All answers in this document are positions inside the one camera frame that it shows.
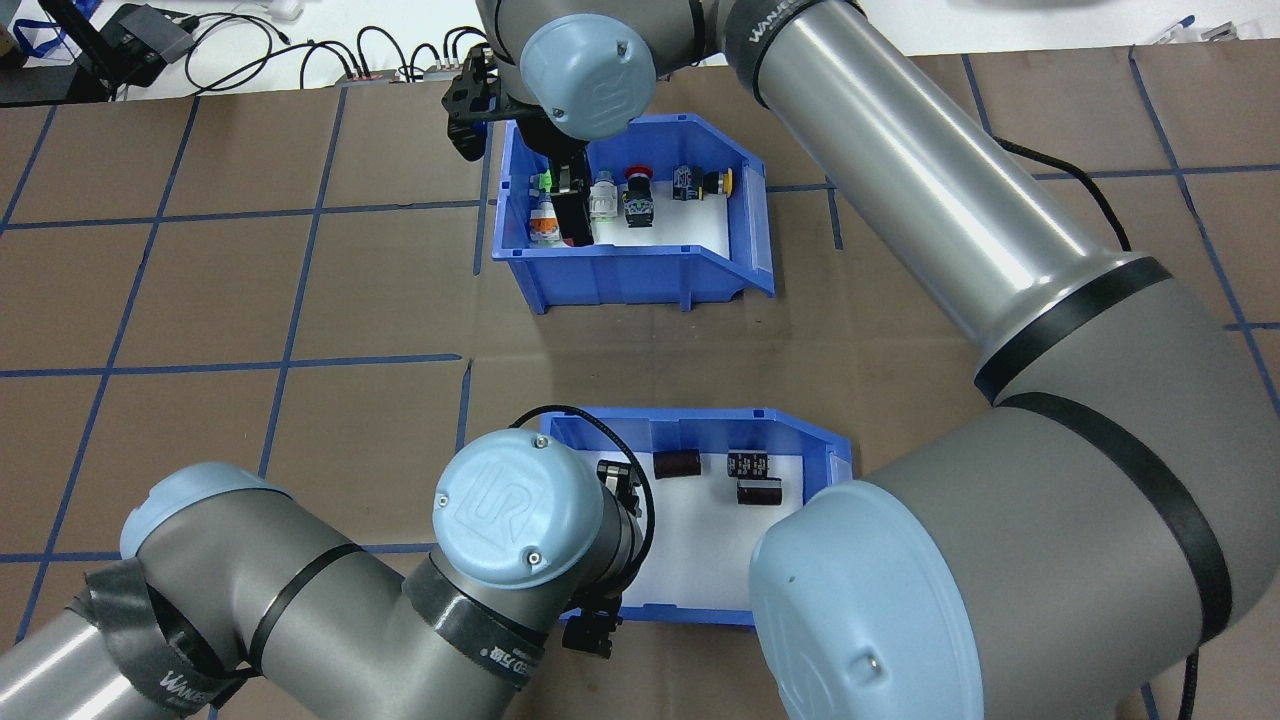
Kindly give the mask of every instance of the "white table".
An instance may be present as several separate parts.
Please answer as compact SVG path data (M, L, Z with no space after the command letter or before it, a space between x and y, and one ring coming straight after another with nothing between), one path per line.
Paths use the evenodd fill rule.
M251 3L210 0L154 4L191 13L255 8ZM119 0L102 3L93 14L95 24L106 22L119 5ZM1144 44L1190 14L1198 29L1234 20L1242 37L1280 37L1276 0L863 0L863 5L877 27L909 55ZM23 0L18 17L38 19L44 13L36 0ZM408 53L419 42L439 45L451 27L479 24L479 15L470 0L308 0L302 17L282 28L294 42L332 38L353 46L356 32L366 24L385 27ZM399 64L389 44L375 35L366 37L365 49L371 67ZM220 29L193 60L193 74L202 82L218 79L264 50L265 40L252 27ZM303 54L273 60L241 91L296 88ZM56 55L65 61L65 53ZM328 85L339 74L338 61L328 53L317 53L308 68L312 87ZM128 97L173 97L191 90L182 69L169 68L155 86L132 88Z

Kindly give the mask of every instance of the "blue joint cap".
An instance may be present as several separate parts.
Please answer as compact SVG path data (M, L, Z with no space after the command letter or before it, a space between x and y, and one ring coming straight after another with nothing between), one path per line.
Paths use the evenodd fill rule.
M627 129L649 106L658 78L636 31L588 13L540 27L520 55L520 74L556 127L579 140Z
M568 446L530 430L498 430L444 469L431 523L458 571L495 588L532 588L563 575L595 543L604 492Z
M201 462L184 468L156 483L146 502L129 512L124 529L120 530L120 557L128 560L136 556L151 533L178 512L201 500L242 489L266 489L293 497L227 462Z

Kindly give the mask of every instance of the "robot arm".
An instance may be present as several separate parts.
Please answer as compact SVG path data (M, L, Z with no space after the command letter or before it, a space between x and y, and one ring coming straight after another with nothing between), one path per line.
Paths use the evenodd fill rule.
M1280 562L1280 427L1251 368L1156 260L1105 250L855 6L480 6L495 78L477 82L500 78L494 97L564 161L639 114L657 74L726 51L982 351L987 415L819 493L756 548L751 602L792 717L1101 717L1257 602ZM451 464L440 552L403 587L223 468L232 489L177 502L131 546L152 606L205 638L204 674L253 660L321 717L495 719L568 598L625 582L640 551L631 515L554 443L489 439ZM535 489L544 521L511 523ZM148 684L101 609L0 659L0 716L170 717L216 694L180 697L155 666Z

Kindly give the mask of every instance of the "grid line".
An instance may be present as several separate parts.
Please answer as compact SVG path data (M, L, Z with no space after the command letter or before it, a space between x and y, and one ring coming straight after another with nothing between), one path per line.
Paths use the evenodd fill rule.
M106 357L106 372L102 374L102 379L97 383L97 392L93 395L93 404L90 406L88 419L84 421L84 430L81 433L79 446L76 448L76 460L72 462L72 469L67 478L67 486L63 488L63 497L58 505L58 512L54 515L54 523L49 530L49 539L45 542L45 551L40 561L40 568L36 570L36 579L32 583L31 594L27 597L27 607L23 610L14 642L22 642L22 639L27 637L27 630L31 628L31 618L36 611L36 601L40 598L41 588L44 588L45 575L49 573L49 564L51 561L50 559L54 555L54 547L58 544L58 536L61 532L63 523L67 520L67 510L70 507L72 495L76 492L76 483L79 479L81 468L84 465L84 454L88 450L90 437L93 434L93 423L97 419L99 411L102 409L102 397L106 395L106 386L111 378L110 372L115 366L115 359L119 356L120 346L124 343L124 332L129 325L129 316L133 314L133 305L138 297L138 288L142 286L142 277L147 270L151 250L155 247L156 234L160 232L160 218L164 217L165 208L169 205L169 196L173 195L173 184L178 179L178 170L182 168L182 158L187 152L187 143L191 141L191 131L196 124L196 115L198 111L200 99L196 97L191 102L191 111L187 115L187 127L183 129L182 141L178 143L178 151L173 159L173 165L169 168L169 179L165 183L164 193L160 196L160 205L156 209L155 219L151 224L151 232L147 234L147 243L142 250L142 260L138 263L138 269L133 275L133 287L129 288L129 297L124 304L124 311L120 314L120 323L115 331L115 340L111 342L111 351Z
M467 360L467 369L462 373L462 392L458 393L458 434L453 442L453 452L462 452L467 443L467 414L471 409L471 366L475 360Z
M969 92L973 94L974 105L978 108L978 122L982 123L982 129L987 135L995 135L991 131L991 115L987 114L987 104L982 100L982 88L978 86L978 74L973 72L973 60L969 59L969 54L965 53L960 55L960 61L964 63L964 76L969 79Z
M45 146L45 138L49 137L49 128L54 126L54 117L58 114L58 105L50 105L49 113L45 114L45 124L40 128L40 135L36 136L36 143L31 147L31 156L27 158L27 165L22 169L22 176L18 177L18 184L13 187L13 196L9 197L9 206L5 208L4 217L0 218L0 233L4 233L9 227L9 220L13 219L14 211L18 210L18 199L22 197L23 188L27 187L27 181L31 179L31 170L36 167L36 159L40 156L40 149Z
M490 132L484 140L484 168L480 170L480 211L476 219L476 249L475 256L471 259L471 274L479 275L480 270L484 268L484 229L485 224L489 222L489 173L493 168L493 133Z
M315 255L316 234L320 231L320 218L324 217L324 199L333 174L333 159L338 150L338 136L342 133L342 114L347 109L347 87L338 94L338 110L334 113L333 132L329 135L329 150L325 154L324 174L320 176L320 190L311 210L311 229L307 233L307 249L302 255L302 270L298 273L298 288L293 296L293 314L289 318L289 332L284 338L284 355L280 357L280 374L275 380L275 397L271 401L271 415L266 421L266 438L262 441L262 456L257 464L257 475L266 478L266 468L271 462L271 446L275 442L276 421L280 419L280 405L284 402L284 384L289 379L289 364L293 360L293 343L298 336L298 322L302 318L302 301L307 292L307 277L311 274L311 258Z
M1212 238L1210 238L1208 227L1204 224L1204 219L1196 208L1196 199L1192 197L1190 186L1187 184L1187 177L1183 174L1181 167L1178 164L1178 155L1174 152L1174 146L1169 141L1169 133L1165 132L1165 126L1160 122L1160 114L1156 111L1156 105L1151 101L1151 94L1147 91L1147 83L1142 78L1142 69L1138 68L1135 51L1137 45L1129 46L1129 72L1133 74L1133 81L1138 86L1138 95L1142 97L1142 104L1146 106L1147 115L1151 118L1151 124L1155 127L1156 136L1160 138L1160 146L1165 150L1165 156L1169 159L1169 167L1174 172L1174 179L1178 181L1178 188L1183 193L1183 201L1187 204L1187 210L1190 211L1192 218L1196 220L1196 229L1199 232L1201 241L1204 245L1204 252L1208 255L1210 264L1213 265L1213 273L1217 274L1219 283L1222 286L1222 292L1226 295L1226 300L1231 305L1231 314L1235 315L1235 322L1240 325L1240 332L1244 336L1244 343L1249 347L1249 355L1253 356L1253 364L1257 366L1258 374L1262 377L1262 384L1266 387L1267 396L1271 398L1271 407L1275 410L1276 415L1280 415L1280 395L1276 393L1276 386L1271 379L1270 370L1267 370L1267 364L1262 357L1262 350L1258 347L1258 341L1253 337L1253 331L1248 324L1248 319L1244 316L1244 309L1240 306L1240 300L1235 295L1235 290L1231 287L1231 281L1226 277L1226 269L1222 266L1222 261L1217 256L1217 250L1213 247Z
M836 250L845 249L845 234L840 228L840 206L836 205L836 188L827 190L827 209L831 210L831 233L836 238Z

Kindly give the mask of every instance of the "blue plastic bin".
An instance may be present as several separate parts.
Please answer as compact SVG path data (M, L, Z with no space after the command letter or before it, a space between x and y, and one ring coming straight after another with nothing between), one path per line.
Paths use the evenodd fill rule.
M645 407L588 407L640 454L698 448L701 454L763 451L800 456L804 468L804 502L840 480L852 478L854 452L847 438L765 409L676 410ZM617 450L590 423L572 415L543 415L541 432L582 451ZM750 611L714 607L644 605L623 607L627 620L754 625Z
M588 146L591 172L645 164L655 179L669 179L677 165L733 168L728 199L730 258L699 245L616 247L530 247L532 199L529 177L547 170L513 122L507 123L502 186L494 227L493 259L507 263L534 313L552 305L727 302L748 287L774 296L764 163L698 115L646 115L627 132Z

